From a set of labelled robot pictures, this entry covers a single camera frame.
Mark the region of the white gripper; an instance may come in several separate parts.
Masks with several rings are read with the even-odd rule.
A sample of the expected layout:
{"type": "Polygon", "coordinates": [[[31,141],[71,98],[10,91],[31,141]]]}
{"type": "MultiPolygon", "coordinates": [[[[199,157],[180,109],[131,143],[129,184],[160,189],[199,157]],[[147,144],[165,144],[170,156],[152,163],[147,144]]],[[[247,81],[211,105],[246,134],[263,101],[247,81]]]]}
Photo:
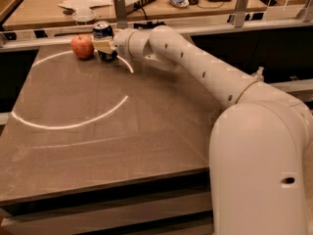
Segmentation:
{"type": "Polygon", "coordinates": [[[106,54],[112,54],[115,49],[119,56],[124,58],[134,58],[130,49],[130,39],[136,29],[126,28],[115,31],[113,41],[111,39],[93,39],[94,48],[106,54]]]}

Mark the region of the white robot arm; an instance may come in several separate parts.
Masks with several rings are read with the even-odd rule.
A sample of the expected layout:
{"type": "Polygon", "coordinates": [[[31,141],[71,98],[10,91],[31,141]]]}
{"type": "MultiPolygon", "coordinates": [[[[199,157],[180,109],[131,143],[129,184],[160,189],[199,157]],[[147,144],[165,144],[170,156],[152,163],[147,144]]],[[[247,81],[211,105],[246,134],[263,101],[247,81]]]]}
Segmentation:
{"type": "Polygon", "coordinates": [[[302,158],[312,142],[313,117],[302,101],[166,25],[120,29],[93,45],[164,71],[179,65],[223,107],[209,141],[215,235],[309,235],[302,158]]]}

